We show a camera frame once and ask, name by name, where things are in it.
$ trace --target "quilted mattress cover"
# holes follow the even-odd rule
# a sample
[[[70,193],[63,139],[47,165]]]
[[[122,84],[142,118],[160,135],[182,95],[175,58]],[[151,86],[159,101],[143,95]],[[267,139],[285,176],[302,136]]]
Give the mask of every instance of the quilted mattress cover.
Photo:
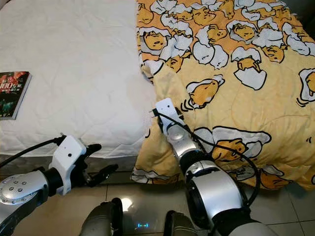
[[[138,67],[131,0],[12,0],[0,12],[0,71],[30,71],[16,120],[0,122],[0,153],[60,132],[100,143],[94,157],[138,154],[154,88]],[[46,146],[29,156],[51,156]]]

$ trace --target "book cover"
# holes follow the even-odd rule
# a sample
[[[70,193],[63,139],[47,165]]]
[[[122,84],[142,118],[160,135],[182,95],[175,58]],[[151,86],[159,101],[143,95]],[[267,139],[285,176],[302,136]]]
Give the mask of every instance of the book cover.
[[[15,119],[31,75],[27,71],[0,73],[0,119]]]

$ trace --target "black cable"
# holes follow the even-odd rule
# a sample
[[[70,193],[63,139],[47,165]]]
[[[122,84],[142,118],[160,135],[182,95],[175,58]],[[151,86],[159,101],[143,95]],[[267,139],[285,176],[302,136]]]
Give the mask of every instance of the black cable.
[[[157,114],[158,114],[159,116],[162,116],[162,117],[164,117],[164,118],[170,120],[171,122],[173,122],[173,123],[179,125],[179,126],[182,127],[183,129],[185,129],[187,132],[189,132],[190,135],[191,135],[192,137],[194,137],[195,139],[199,139],[199,140],[203,141],[204,143],[206,143],[206,144],[208,144],[208,145],[211,145],[211,146],[213,146],[213,147],[222,148],[222,149],[225,149],[225,150],[234,152],[234,153],[240,155],[242,158],[244,158],[244,159],[250,164],[250,166],[254,169],[254,173],[255,173],[255,177],[256,177],[256,185],[255,185],[254,191],[253,191],[251,197],[248,199],[248,201],[245,202],[245,205],[249,207],[249,206],[253,203],[253,201],[254,201],[255,198],[257,197],[257,195],[258,195],[258,193],[259,193],[259,190],[260,190],[260,172],[258,171],[256,165],[255,165],[248,157],[246,157],[246,156],[243,155],[242,153],[240,153],[240,152],[238,152],[237,150],[234,150],[234,149],[232,149],[232,148],[225,147],[225,146],[221,146],[221,145],[217,145],[217,144],[212,144],[212,143],[210,143],[210,142],[204,140],[203,138],[199,137],[198,135],[194,134],[193,132],[191,132],[191,131],[189,130],[189,128],[188,128],[187,126],[184,126],[184,125],[180,124],[178,121],[172,119],[171,117],[168,117],[168,116],[166,116],[166,115],[164,115],[164,114],[162,114],[162,113],[157,113]]]
[[[62,135],[61,137],[54,138],[54,139],[51,139],[51,140],[47,140],[47,141],[44,141],[44,142],[42,142],[40,144],[37,144],[35,146],[29,147],[29,148],[19,152],[18,154],[15,154],[14,156],[11,156],[8,159],[2,161],[0,163],[0,168],[2,168],[3,166],[7,165],[8,163],[10,163],[11,161],[15,160],[16,158],[24,155],[25,153],[33,151],[33,150],[35,150],[37,148],[40,148],[42,146],[45,146],[47,144],[55,143],[55,144],[57,144],[59,146],[65,138],[66,138],[66,135]]]

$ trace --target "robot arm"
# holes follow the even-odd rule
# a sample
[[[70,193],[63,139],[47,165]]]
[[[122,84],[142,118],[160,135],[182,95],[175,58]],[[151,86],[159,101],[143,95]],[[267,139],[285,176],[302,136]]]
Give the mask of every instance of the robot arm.
[[[16,225],[56,193],[65,195],[74,186],[95,186],[107,179],[118,166],[111,165],[92,176],[85,172],[85,159],[101,149],[85,147],[72,136],[65,136],[56,149],[48,170],[14,175],[0,183],[0,236],[9,236]]]
[[[189,212],[195,224],[221,236],[276,236],[251,219],[238,186],[192,140],[171,99],[158,102],[153,112],[159,116],[160,128],[185,176]]]

